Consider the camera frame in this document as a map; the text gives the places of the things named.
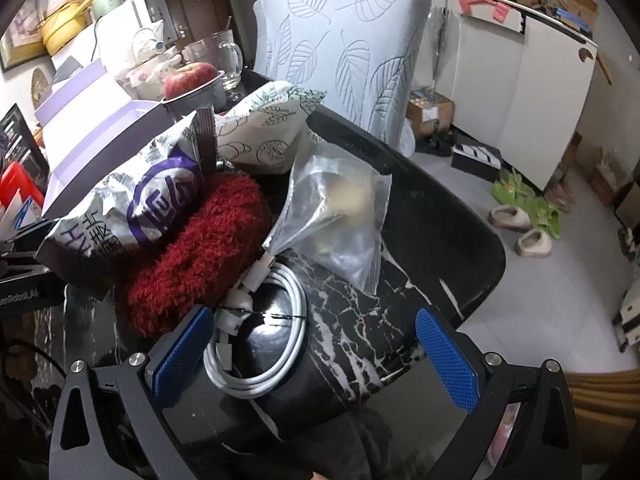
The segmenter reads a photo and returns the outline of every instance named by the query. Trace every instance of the pink cloth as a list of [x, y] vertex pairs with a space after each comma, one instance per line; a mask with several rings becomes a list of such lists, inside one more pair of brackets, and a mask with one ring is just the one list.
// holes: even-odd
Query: pink cloth
[[499, 23], [504, 23], [504, 20], [507, 19], [507, 14], [511, 10], [511, 7], [502, 2], [496, 2], [495, 0], [458, 0], [460, 3], [460, 9], [462, 10], [462, 14], [469, 14], [471, 12], [472, 4], [489, 4], [495, 7], [494, 9], [494, 20]]

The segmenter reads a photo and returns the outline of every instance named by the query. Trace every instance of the metal screw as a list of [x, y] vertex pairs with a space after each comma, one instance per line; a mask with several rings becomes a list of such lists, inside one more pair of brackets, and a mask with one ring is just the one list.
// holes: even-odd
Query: metal screw
[[497, 366], [502, 363], [502, 358], [495, 352], [489, 352], [484, 356], [484, 360], [491, 366]]
[[129, 364], [131, 366], [138, 366], [145, 362], [146, 356], [142, 352], [136, 352], [129, 357]]
[[75, 361], [71, 365], [71, 372], [74, 374], [77, 374], [78, 372], [81, 372], [82, 370], [84, 370], [85, 366], [86, 366], [86, 363], [84, 361], [82, 360]]
[[560, 365], [558, 364], [558, 361], [554, 361], [553, 359], [549, 359], [549, 361], [547, 361], [545, 363], [546, 365], [546, 369], [549, 370], [550, 372], [559, 372], [560, 371]]

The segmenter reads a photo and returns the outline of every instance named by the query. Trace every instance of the red fuzzy cloth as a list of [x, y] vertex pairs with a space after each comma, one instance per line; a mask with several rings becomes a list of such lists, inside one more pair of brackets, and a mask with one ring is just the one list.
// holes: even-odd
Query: red fuzzy cloth
[[257, 255], [271, 227], [260, 187], [248, 176], [217, 173], [203, 203], [155, 261], [133, 270], [124, 288], [142, 335], [176, 327], [195, 303], [215, 305]]

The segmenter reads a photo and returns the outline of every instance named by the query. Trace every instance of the blue gripper pad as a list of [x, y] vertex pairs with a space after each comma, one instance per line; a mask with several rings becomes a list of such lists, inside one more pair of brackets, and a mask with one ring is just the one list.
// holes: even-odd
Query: blue gripper pad
[[478, 380], [472, 367], [424, 308], [415, 316], [415, 333], [453, 403], [471, 413], [479, 399]]
[[174, 330], [177, 338], [153, 373], [152, 394], [157, 409], [176, 403], [202, 358], [213, 327], [213, 311], [203, 306], [186, 327]]

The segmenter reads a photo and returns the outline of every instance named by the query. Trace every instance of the metal bowl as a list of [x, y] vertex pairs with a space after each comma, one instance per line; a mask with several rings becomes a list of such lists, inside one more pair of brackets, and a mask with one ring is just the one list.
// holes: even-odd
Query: metal bowl
[[226, 94], [222, 79], [223, 75], [225, 75], [225, 73], [221, 70], [218, 75], [208, 83], [204, 83], [204, 85], [198, 86], [190, 92], [173, 99], [163, 98], [160, 102], [166, 106], [176, 120], [180, 120], [198, 108], [213, 106], [213, 110], [218, 112], [226, 103]]

